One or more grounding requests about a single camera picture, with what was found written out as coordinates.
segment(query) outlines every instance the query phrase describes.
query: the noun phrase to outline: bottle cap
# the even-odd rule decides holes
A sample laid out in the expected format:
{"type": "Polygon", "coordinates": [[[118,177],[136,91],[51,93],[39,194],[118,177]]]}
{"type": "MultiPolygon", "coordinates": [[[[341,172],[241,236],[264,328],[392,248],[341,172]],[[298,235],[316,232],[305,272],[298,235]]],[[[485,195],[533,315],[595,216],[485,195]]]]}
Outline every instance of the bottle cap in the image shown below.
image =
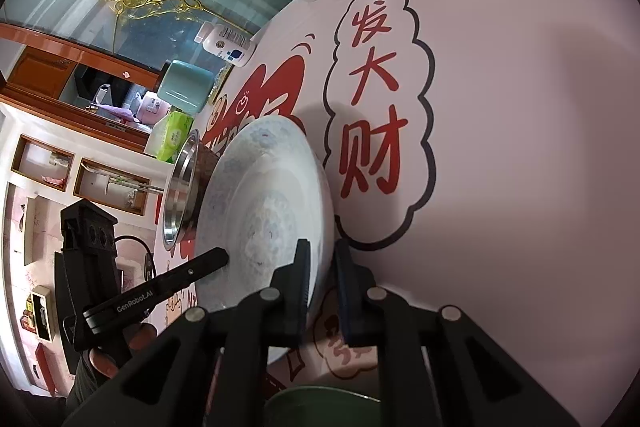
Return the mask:
{"type": "Polygon", "coordinates": [[[201,27],[198,34],[193,39],[195,42],[200,44],[206,37],[213,31],[213,24],[210,22],[205,22],[201,27]]]}

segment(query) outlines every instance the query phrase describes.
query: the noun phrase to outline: green bowl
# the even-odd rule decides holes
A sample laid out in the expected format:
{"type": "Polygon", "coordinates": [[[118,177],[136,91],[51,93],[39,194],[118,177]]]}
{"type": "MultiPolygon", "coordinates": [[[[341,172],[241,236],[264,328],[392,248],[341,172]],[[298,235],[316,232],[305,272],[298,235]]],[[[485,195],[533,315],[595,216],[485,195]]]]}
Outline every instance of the green bowl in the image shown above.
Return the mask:
{"type": "Polygon", "coordinates": [[[333,387],[291,387],[264,406],[264,427],[379,427],[380,401],[333,387]]]}

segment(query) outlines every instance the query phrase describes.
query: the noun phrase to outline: orange cabinet door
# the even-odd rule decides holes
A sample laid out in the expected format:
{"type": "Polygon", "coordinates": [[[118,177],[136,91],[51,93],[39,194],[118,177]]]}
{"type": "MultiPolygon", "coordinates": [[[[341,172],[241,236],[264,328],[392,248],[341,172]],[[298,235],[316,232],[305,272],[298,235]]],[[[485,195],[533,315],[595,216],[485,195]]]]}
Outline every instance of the orange cabinet door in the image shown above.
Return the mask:
{"type": "Polygon", "coordinates": [[[57,100],[76,65],[68,58],[27,46],[8,82],[57,100]]]}

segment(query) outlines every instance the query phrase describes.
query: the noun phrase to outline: metal pivot screw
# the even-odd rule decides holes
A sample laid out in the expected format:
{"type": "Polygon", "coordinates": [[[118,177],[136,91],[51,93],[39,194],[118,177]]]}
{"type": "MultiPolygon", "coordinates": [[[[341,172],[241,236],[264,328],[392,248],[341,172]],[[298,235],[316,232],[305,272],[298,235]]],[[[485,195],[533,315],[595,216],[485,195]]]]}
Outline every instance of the metal pivot screw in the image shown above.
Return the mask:
{"type": "Polygon", "coordinates": [[[200,322],[207,315],[207,312],[199,306],[194,306],[193,308],[189,308],[184,312],[184,318],[189,322],[200,322]]]}
{"type": "Polygon", "coordinates": [[[274,301],[280,297],[280,291],[277,288],[268,287],[260,291],[260,297],[263,301],[274,301]]]}
{"type": "Polygon", "coordinates": [[[372,286],[367,290],[367,297],[372,301],[383,301],[386,298],[386,290],[380,286],[372,286]]]}
{"type": "Polygon", "coordinates": [[[460,317],[462,317],[462,312],[455,306],[444,306],[440,314],[442,315],[443,319],[452,322],[455,322],[456,320],[459,320],[460,317]]]}

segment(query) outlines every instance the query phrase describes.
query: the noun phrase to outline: teal container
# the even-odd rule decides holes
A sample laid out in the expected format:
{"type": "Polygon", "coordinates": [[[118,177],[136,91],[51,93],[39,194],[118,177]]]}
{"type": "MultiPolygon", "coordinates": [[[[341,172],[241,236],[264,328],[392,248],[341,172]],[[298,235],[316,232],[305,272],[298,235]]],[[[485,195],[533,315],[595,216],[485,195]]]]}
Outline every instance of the teal container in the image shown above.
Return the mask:
{"type": "Polygon", "coordinates": [[[333,387],[280,391],[264,405],[264,427],[380,427],[380,401],[333,387]]]}
{"type": "Polygon", "coordinates": [[[160,76],[158,97],[191,116],[196,116],[209,100],[216,75],[181,60],[166,61],[160,76]]]}

